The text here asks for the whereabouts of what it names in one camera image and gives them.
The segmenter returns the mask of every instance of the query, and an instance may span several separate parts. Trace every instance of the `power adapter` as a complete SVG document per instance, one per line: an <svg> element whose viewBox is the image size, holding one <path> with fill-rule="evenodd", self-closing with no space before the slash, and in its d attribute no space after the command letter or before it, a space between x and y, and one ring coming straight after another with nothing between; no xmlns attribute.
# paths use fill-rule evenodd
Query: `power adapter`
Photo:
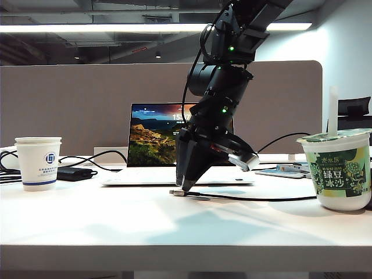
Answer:
<svg viewBox="0 0 372 279"><path fill-rule="evenodd" d="M58 180L80 181L92 178L98 172L91 169L81 169L78 167L59 167L57 171Z"/></svg>

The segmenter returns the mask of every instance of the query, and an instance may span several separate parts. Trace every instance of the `laptop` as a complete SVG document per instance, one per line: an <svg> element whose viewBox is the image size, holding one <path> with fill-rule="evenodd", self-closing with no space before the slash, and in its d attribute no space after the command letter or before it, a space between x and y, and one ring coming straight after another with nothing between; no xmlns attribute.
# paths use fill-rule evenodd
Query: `laptop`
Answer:
<svg viewBox="0 0 372 279"><path fill-rule="evenodd" d="M191 117L185 103L184 116ZM103 185L175 185L176 136L182 126L182 103L133 103L131 105L127 167L102 182ZM196 184L250 184L239 167L226 162L211 167Z"/></svg>

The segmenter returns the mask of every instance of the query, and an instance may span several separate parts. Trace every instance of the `fluorescent light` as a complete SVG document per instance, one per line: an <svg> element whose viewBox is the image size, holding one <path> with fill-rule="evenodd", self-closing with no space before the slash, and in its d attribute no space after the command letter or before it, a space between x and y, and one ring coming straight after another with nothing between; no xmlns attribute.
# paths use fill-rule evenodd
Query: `fluorescent light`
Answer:
<svg viewBox="0 0 372 279"><path fill-rule="evenodd" d="M267 31L305 31L311 23L272 23L267 26Z"/></svg>
<svg viewBox="0 0 372 279"><path fill-rule="evenodd" d="M200 32L205 24L52 24L52 25L1 25L0 33L177 33ZM268 31L306 30L311 23L272 23Z"/></svg>

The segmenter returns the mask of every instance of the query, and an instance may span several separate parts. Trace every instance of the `cup lid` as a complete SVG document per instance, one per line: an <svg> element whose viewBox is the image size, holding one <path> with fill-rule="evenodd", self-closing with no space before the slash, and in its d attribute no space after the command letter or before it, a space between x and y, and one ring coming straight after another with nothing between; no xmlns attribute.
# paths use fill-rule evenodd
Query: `cup lid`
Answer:
<svg viewBox="0 0 372 279"><path fill-rule="evenodd" d="M52 142L60 142L62 137L24 137L15 138L18 144L49 144Z"/></svg>
<svg viewBox="0 0 372 279"><path fill-rule="evenodd" d="M328 133L320 133L315 135L307 135L302 138L298 138L296 141L303 142L324 142L324 141L334 141L340 138L354 137L356 135L363 135L372 133L372 128L358 128L358 129L348 129L348 130L339 130L337 135L331 136Z"/></svg>

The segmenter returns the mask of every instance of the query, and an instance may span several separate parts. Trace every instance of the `paper cup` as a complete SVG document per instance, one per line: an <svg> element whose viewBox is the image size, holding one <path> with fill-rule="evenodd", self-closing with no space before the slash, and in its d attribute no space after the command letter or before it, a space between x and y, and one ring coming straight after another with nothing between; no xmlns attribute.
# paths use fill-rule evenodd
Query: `paper cup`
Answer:
<svg viewBox="0 0 372 279"><path fill-rule="evenodd" d="M305 151L317 199L333 210L358 210L371 199L369 133L338 131L298 139Z"/></svg>
<svg viewBox="0 0 372 279"><path fill-rule="evenodd" d="M50 139L48 142L47 138L16 138L25 191L43 191L55 186L61 137Z"/></svg>

